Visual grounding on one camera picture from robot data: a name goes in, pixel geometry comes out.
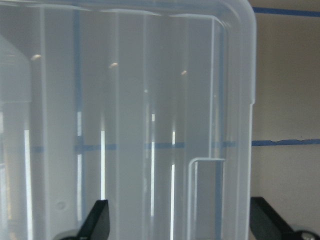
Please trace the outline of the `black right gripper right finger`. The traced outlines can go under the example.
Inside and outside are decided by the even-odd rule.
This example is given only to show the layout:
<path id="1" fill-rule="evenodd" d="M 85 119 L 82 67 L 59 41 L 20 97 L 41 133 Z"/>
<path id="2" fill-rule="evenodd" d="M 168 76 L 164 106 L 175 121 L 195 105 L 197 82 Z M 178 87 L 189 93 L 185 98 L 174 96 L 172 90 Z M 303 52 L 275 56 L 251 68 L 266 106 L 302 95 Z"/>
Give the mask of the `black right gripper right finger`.
<path id="1" fill-rule="evenodd" d="M 249 227 L 257 240 L 318 240 L 308 230 L 293 230 L 290 225 L 260 196 L 250 198 Z"/>

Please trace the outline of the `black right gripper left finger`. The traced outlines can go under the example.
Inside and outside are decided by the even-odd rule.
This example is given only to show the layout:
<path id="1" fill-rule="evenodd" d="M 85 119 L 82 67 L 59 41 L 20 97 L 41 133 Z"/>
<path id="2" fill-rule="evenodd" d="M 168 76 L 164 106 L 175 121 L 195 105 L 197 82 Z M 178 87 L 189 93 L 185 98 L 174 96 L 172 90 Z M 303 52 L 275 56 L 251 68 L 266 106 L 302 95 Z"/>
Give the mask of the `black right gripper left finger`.
<path id="1" fill-rule="evenodd" d="M 75 214 L 69 210 L 56 224 L 61 232 L 53 237 L 55 240 L 107 240 L 111 232 L 109 201 L 96 200 L 80 227 Z"/>

